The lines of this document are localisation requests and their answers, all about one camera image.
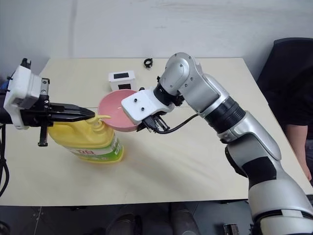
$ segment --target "floor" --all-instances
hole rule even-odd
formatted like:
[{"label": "floor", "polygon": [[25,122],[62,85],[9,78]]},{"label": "floor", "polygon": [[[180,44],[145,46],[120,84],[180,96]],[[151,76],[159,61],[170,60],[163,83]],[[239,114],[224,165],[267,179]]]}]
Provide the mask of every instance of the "floor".
[{"label": "floor", "polygon": [[[238,224],[240,235],[248,235],[251,221],[246,201],[186,202],[202,235],[223,235],[224,223]],[[0,220],[11,227],[11,235],[88,235],[108,227],[117,217],[132,212],[142,217],[144,235],[171,235],[168,203],[68,207],[0,207]]]}]

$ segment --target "black clamp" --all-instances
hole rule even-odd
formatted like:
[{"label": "black clamp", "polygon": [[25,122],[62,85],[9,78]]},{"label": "black clamp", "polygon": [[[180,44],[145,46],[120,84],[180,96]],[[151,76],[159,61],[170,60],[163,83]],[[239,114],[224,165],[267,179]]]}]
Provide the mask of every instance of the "black clamp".
[{"label": "black clamp", "polygon": [[153,64],[152,58],[145,59],[143,64],[147,69],[150,69]]}]

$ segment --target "bottle label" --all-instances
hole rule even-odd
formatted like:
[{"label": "bottle label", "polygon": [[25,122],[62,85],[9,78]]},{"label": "bottle label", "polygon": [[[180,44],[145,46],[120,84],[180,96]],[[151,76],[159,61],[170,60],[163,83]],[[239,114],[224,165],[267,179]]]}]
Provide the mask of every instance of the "bottle label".
[{"label": "bottle label", "polygon": [[104,148],[66,148],[81,159],[94,162],[115,161],[122,152],[122,145],[115,134],[111,144]]}]

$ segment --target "table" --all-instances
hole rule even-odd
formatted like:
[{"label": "table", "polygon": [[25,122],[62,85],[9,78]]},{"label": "table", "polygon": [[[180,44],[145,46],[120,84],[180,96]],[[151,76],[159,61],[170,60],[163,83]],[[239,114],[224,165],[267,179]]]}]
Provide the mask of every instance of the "table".
[{"label": "table", "polygon": [[[110,92],[112,71],[134,70],[138,87],[155,86],[167,59],[154,59],[152,70],[141,58],[50,59],[41,76],[50,78],[50,101],[95,108]],[[284,169],[306,194],[306,180],[281,128],[242,58],[200,58],[214,76],[278,142]],[[174,127],[194,114],[186,103],[164,119]],[[126,149],[118,164],[79,160],[49,138],[37,147],[39,128],[7,126],[6,158],[10,182],[1,205],[74,206],[247,198],[248,181],[235,173],[224,145],[200,117],[169,135],[117,132]]]}]

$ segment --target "yellow bottle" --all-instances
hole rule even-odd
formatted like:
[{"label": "yellow bottle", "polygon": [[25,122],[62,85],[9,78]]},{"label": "yellow bottle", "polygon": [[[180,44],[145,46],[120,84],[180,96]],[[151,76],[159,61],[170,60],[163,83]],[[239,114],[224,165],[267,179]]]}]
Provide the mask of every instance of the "yellow bottle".
[{"label": "yellow bottle", "polygon": [[55,142],[67,148],[80,159],[92,163],[116,163],[122,160],[124,147],[114,130],[100,118],[95,117],[77,122],[55,122],[48,128]]}]

